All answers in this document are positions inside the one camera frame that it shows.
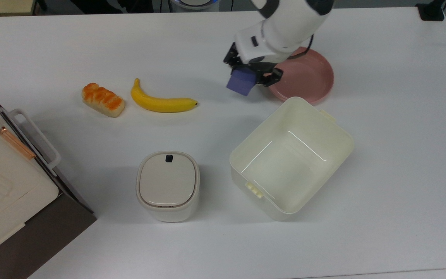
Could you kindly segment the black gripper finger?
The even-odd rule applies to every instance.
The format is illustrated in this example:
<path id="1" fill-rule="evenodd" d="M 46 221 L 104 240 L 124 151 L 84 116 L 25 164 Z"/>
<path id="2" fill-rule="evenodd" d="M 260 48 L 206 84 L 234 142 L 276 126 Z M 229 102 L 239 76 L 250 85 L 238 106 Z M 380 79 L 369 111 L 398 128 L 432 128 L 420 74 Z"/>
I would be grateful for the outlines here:
<path id="1" fill-rule="evenodd" d="M 242 67 L 243 63 L 240 59 L 237 45 L 235 42 L 232 43 L 230 49 L 228 50 L 225 58 L 223 59 L 223 63 L 227 64 L 230 67 Z"/>
<path id="2" fill-rule="evenodd" d="M 278 83 L 283 77 L 283 70 L 273 68 L 270 72 L 258 71 L 257 84 L 263 87 L 270 87 Z"/>

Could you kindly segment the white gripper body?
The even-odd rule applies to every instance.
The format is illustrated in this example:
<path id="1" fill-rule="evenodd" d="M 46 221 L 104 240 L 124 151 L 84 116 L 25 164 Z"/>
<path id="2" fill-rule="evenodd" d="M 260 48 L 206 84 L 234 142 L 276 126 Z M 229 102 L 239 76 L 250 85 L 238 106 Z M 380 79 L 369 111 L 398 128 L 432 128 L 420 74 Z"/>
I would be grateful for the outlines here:
<path id="1" fill-rule="evenodd" d="M 237 32 L 234 36 L 235 47 L 242 65 L 254 71 L 270 73 L 274 67 L 285 60 L 285 53 L 269 46 L 259 22 Z"/>

